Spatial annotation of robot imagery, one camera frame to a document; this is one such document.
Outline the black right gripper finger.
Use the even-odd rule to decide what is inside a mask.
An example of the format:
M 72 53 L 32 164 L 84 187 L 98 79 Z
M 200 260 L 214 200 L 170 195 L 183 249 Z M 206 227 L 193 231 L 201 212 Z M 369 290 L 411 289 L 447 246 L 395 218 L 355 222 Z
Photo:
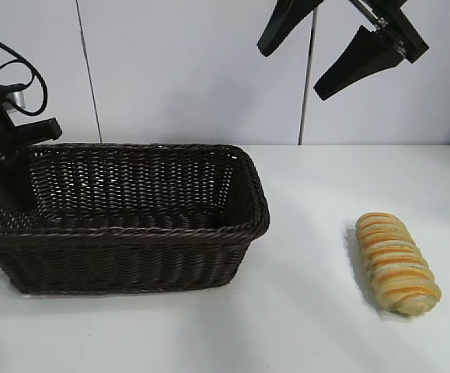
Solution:
M 257 42 L 264 57 L 272 55 L 290 32 L 313 10 L 313 0 L 279 0 Z

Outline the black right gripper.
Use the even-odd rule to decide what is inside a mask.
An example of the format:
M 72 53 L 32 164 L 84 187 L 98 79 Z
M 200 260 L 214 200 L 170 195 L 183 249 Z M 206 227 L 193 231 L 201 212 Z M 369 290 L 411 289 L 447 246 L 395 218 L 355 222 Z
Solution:
M 319 78 L 314 90 L 323 101 L 369 75 L 396 67 L 402 62 L 402 55 L 414 63 L 429 49 L 401 10 L 406 1 L 350 0 L 350 3 L 375 31 L 360 26 L 344 52 Z

